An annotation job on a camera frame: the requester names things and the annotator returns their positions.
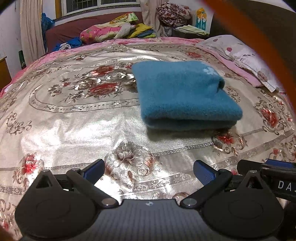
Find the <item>blue towel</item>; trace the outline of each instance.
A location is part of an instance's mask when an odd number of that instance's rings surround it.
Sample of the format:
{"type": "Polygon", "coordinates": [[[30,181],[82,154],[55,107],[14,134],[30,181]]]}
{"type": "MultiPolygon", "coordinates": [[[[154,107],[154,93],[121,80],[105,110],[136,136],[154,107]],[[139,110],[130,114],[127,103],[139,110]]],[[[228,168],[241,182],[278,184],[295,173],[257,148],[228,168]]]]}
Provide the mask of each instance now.
{"type": "MultiPolygon", "coordinates": [[[[71,46],[71,48],[77,48],[82,45],[82,41],[80,40],[80,37],[75,37],[73,39],[70,39],[69,41],[67,41],[67,43],[71,46]]],[[[60,45],[61,44],[57,44],[52,51],[53,52],[58,51],[60,49],[60,45]]]]}
{"type": "Polygon", "coordinates": [[[132,66],[141,117],[150,128],[230,128],[242,110],[224,91],[223,78],[201,61],[143,61],[132,66]]]}

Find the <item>wooden furniture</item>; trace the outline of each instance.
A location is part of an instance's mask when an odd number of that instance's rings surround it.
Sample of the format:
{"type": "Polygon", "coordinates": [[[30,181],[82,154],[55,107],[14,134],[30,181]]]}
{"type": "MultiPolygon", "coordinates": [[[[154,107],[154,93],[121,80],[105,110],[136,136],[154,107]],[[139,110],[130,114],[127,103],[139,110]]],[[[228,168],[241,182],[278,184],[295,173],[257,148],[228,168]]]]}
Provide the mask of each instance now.
{"type": "Polygon", "coordinates": [[[0,89],[4,88],[11,82],[11,76],[7,67],[7,56],[0,59],[0,89]]]}

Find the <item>pink bedsheet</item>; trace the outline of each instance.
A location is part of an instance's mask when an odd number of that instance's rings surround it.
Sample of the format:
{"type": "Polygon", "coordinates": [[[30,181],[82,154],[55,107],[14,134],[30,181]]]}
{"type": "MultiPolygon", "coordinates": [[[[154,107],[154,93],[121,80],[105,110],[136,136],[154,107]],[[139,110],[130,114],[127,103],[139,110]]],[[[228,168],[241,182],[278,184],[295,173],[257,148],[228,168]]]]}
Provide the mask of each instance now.
{"type": "MultiPolygon", "coordinates": [[[[123,45],[128,45],[128,44],[133,44],[133,43],[157,43],[157,42],[167,42],[167,43],[174,43],[174,44],[187,44],[187,45],[196,45],[197,43],[200,43],[202,41],[204,41],[203,39],[183,39],[183,38],[175,38],[175,37],[160,37],[160,38],[151,38],[151,39],[116,39],[116,40],[108,40],[105,41],[103,43],[95,43],[92,45],[86,45],[86,46],[82,46],[76,49],[68,49],[68,50],[59,50],[59,51],[55,51],[52,52],[50,54],[47,54],[41,58],[39,58],[38,60],[36,60],[35,62],[33,62],[30,66],[28,66],[27,68],[19,71],[12,79],[12,81],[6,85],[2,91],[0,92],[0,98],[2,98],[2,96],[5,94],[5,89],[10,86],[11,84],[15,83],[18,81],[19,78],[21,78],[23,76],[24,73],[26,73],[27,71],[37,68],[39,66],[41,66],[44,63],[48,63],[50,61],[55,60],[57,57],[61,57],[61,56],[67,56],[67,55],[72,55],[73,53],[77,53],[81,50],[89,50],[89,49],[93,49],[93,48],[97,48],[97,47],[104,47],[104,46],[108,46],[110,45],[110,42],[113,42],[114,44],[123,44],[123,45]]],[[[244,71],[243,69],[239,68],[238,66],[236,66],[234,63],[232,63],[231,61],[228,61],[226,59],[224,59],[222,56],[220,56],[218,53],[216,53],[215,51],[209,50],[209,49],[203,49],[202,47],[198,46],[198,48],[211,53],[212,55],[214,55],[219,61],[221,61],[223,64],[225,64],[229,69],[231,69],[233,72],[237,73],[238,75],[244,77],[251,85],[253,85],[254,87],[258,87],[258,86],[262,86],[262,84],[260,83],[259,80],[257,80],[254,76],[252,76],[251,74],[247,73],[246,71],[244,71]]]]}

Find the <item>beige curtain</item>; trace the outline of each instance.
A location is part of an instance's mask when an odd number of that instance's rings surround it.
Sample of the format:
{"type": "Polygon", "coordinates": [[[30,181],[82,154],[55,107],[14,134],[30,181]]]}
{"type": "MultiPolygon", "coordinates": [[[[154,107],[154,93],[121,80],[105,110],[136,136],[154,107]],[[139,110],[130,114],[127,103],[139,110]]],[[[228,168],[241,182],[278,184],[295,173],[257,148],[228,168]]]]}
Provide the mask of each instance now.
{"type": "Polygon", "coordinates": [[[167,0],[140,0],[143,22],[145,25],[153,26],[157,37],[167,37],[156,14],[157,7],[165,2],[167,0]]]}
{"type": "Polygon", "coordinates": [[[20,1],[20,34],[27,66],[45,54],[41,14],[42,0],[20,1]]]}

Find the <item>floral bedspread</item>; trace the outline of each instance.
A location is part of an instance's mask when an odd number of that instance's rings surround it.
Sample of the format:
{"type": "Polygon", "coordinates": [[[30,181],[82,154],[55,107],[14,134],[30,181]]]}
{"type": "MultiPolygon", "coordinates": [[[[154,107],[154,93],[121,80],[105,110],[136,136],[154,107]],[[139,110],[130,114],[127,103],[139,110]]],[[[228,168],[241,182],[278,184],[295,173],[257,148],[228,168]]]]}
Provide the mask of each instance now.
{"type": "Polygon", "coordinates": [[[196,48],[199,41],[108,41],[58,51],[30,66],[0,99],[0,225],[21,236],[14,211],[43,169],[61,174],[102,158],[105,175],[96,186],[119,202],[179,202],[202,187],[192,170],[197,159],[234,174],[240,159],[294,161],[296,135],[285,100],[253,88],[196,48]],[[192,59],[224,77],[224,90],[241,106],[243,118],[230,130],[147,129],[131,66],[192,59]]]}

